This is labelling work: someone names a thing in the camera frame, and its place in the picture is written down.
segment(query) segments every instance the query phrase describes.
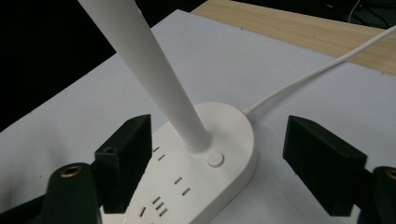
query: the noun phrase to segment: desk lamp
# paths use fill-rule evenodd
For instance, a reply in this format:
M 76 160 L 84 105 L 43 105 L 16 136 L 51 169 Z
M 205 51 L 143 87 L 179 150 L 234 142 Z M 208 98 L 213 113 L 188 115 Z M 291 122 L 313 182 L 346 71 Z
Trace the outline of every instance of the desk lamp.
M 193 106 L 133 0 L 78 0 L 169 120 L 127 217 L 105 224 L 207 223 L 248 183 L 257 164 L 246 115 L 231 105 Z

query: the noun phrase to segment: white lamp base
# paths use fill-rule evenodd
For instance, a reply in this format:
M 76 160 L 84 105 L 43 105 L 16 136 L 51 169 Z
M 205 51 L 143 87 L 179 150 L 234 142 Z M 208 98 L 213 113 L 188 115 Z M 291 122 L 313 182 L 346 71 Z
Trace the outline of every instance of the white lamp base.
M 257 152 L 246 116 L 222 103 L 195 109 L 212 136 L 210 147 L 191 155 L 165 123 L 152 136 L 152 159 L 126 214 L 103 214 L 104 224 L 208 223 L 249 182 Z

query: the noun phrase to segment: wooden surface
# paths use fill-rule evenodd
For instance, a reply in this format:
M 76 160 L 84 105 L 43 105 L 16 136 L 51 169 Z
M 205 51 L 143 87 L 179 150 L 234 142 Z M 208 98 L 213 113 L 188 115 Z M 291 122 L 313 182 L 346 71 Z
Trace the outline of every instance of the wooden surface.
M 192 13 L 333 57 L 347 53 L 382 32 L 381 29 L 230 0 L 208 0 Z M 396 76 L 396 34 L 375 43 L 349 61 Z

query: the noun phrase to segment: power strip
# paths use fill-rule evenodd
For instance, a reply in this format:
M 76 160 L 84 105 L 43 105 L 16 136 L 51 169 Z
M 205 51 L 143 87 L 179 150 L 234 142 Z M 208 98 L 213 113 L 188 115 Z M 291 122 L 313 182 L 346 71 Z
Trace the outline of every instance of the power strip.
M 210 147 L 187 152 L 168 122 L 153 134 L 153 154 L 124 215 L 103 214 L 105 224 L 208 223 L 249 182 L 257 164 L 249 120 L 222 103 L 195 107 L 210 132 Z

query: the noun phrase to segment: electrical socket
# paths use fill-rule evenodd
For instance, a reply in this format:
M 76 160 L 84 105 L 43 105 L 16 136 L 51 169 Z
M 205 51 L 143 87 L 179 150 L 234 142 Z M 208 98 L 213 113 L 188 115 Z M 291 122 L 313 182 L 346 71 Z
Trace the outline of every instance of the electrical socket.
M 249 120 L 222 103 L 195 107 L 212 136 L 191 155 L 167 122 L 153 135 L 153 154 L 124 215 L 103 214 L 104 224 L 208 223 L 249 182 L 257 164 Z

